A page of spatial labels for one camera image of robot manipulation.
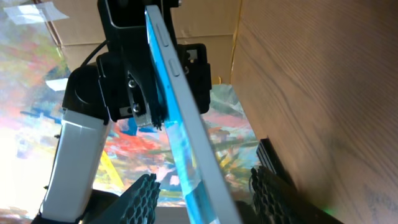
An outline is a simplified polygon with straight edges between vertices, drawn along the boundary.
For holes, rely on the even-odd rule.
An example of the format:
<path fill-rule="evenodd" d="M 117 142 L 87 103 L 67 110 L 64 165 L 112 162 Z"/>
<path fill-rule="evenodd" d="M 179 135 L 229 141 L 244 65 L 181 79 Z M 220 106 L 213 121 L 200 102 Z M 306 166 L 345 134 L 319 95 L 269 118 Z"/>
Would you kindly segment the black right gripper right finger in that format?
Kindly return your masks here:
<path fill-rule="evenodd" d="M 298 195 L 269 169 L 251 169 L 252 205 L 237 201 L 243 223 L 341 224 L 335 217 Z"/>

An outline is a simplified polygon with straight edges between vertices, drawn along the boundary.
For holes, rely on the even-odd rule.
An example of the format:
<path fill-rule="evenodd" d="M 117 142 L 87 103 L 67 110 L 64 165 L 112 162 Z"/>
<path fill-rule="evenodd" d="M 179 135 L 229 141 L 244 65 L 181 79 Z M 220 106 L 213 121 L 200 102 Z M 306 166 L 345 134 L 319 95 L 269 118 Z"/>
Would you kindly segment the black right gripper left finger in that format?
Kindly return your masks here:
<path fill-rule="evenodd" d="M 154 224 L 159 193 L 156 175 L 144 174 L 90 223 Z"/>

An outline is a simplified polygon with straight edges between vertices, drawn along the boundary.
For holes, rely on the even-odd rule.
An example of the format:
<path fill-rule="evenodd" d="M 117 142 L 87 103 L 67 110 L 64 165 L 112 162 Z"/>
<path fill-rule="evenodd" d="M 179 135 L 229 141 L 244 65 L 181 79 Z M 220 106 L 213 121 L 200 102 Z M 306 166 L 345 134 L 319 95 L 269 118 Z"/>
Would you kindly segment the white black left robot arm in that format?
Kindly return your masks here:
<path fill-rule="evenodd" d="M 216 220 L 197 160 L 198 153 L 212 151 L 201 118 L 210 90 L 203 44 L 142 44 L 84 62 L 68 78 L 52 175 L 34 221 L 77 223 L 98 202 L 108 204 L 98 222 L 154 221 L 154 175 L 143 175 L 121 196 L 92 188 L 109 124 L 125 118 L 166 130 L 191 222 Z"/>

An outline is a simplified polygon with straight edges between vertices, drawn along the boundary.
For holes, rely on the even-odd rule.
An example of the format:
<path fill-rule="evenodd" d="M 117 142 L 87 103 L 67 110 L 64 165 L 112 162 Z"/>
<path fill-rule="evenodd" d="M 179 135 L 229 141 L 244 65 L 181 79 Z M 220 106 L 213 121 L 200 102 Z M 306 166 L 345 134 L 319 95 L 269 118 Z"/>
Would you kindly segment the blue Galaxy smartphone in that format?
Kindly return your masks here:
<path fill-rule="evenodd" d="M 148 44 L 166 105 L 165 131 L 190 222 L 240 224 L 242 218 L 159 7 L 146 6 L 145 17 Z"/>

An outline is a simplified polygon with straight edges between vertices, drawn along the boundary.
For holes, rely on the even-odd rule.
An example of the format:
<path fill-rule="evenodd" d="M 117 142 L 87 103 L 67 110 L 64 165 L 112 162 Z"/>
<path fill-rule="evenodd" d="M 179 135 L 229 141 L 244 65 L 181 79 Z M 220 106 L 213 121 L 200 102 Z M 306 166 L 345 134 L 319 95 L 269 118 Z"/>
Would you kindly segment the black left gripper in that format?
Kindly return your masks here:
<path fill-rule="evenodd" d="M 204 44 L 177 45 L 182 63 L 200 114 L 210 108 L 211 72 Z M 111 121 L 134 118 L 138 127 L 161 130 L 168 116 L 165 93 L 153 61 L 138 72 L 121 53 L 105 53 L 97 58 L 99 85 Z"/>

